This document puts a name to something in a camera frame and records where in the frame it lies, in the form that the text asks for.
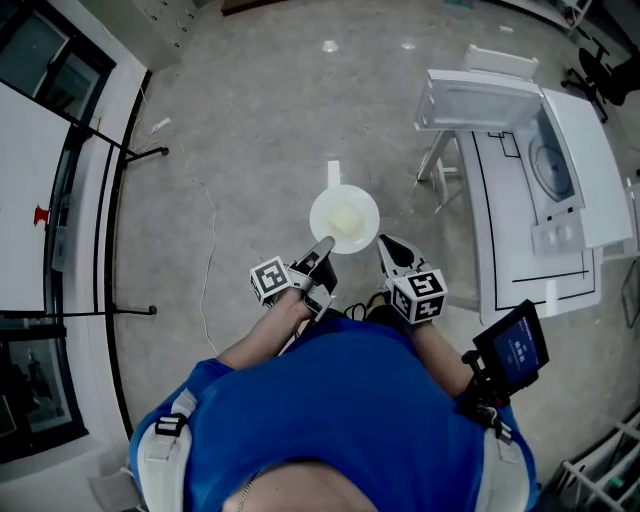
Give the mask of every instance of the screen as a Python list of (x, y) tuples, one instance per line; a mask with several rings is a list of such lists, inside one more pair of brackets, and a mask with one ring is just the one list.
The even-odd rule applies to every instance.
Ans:
[(526, 318), (498, 335), (493, 343), (509, 385), (518, 384), (523, 377), (538, 370), (538, 353)]

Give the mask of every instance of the black chair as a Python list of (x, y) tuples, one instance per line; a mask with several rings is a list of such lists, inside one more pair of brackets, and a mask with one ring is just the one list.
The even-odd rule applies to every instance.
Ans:
[[(589, 37), (581, 30), (580, 33), (598, 46), (598, 53), (594, 57), (584, 48), (580, 48), (578, 58), (585, 73), (584, 78), (571, 68), (567, 71), (567, 80), (560, 82), (560, 85), (582, 91), (592, 105), (600, 109), (603, 115), (601, 121), (606, 123), (609, 116), (607, 116), (603, 104), (610, 101), (614, 105), (620, 106), (624, 103), (628, 93), (640, 89), (640, 53), (636, 49), (629, 60), (611, 68), (602, 62), (605, 53), (610, 55), (602, 43), (595, 37)], [(568, 80), (572, 76), (575, 76), (578, 81)]]

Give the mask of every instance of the necklace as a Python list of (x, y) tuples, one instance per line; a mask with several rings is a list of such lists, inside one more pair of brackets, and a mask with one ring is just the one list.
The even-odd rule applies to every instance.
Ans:
[(242, 494), (240, 495), (240, 503), (238, 503), (238, 508), (236, 512), (242, 512), (242, 509), (244, 508), (244, 501), (247, 499), (247, 496), (249, 495), (249, 491), (251, 490), (251, 486), (253, 485), (253, 482), (256, 481), (256, 478), (258, 478), (265, 469), (266, 468), (262, 468), (255, 475), (249, 478), (249, 481), (244, 486), (244, 489), (242, 490)]

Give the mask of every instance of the white strap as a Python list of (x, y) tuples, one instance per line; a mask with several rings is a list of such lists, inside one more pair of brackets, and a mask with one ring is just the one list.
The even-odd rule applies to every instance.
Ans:
[(191, 452), (186, 419), (197, 405), (185, 389), (162, 416), (145, 431), (138, 446), (140, 487), (149, 512), (183, 512), (184, 475)]
[(184, 414), (186, 418), (189, 418), (191, 413), (196, 410), (197, 403), (198, 401), (196, 400), (196, 397), (193, 396), (193, 393), (188, 389), (184, 389), (182, 393), (178, 395), (178, 398), (173, 401), (171, 414), (179, 412)]
[(523, 512), (528, 501), (529, 475), (520, 446), (496, 439), (495, 430), (488, 428), (475, 512)]

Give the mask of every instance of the red object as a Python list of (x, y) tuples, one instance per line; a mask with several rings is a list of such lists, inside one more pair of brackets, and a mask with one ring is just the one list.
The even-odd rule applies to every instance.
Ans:
[(43, 210), (40, 208), (40, 205), (38, 205), (33, 214), (33, 225), (37, 226), (40, 221), (43, 221), (45, 224), (49, 222), (49, 210)]

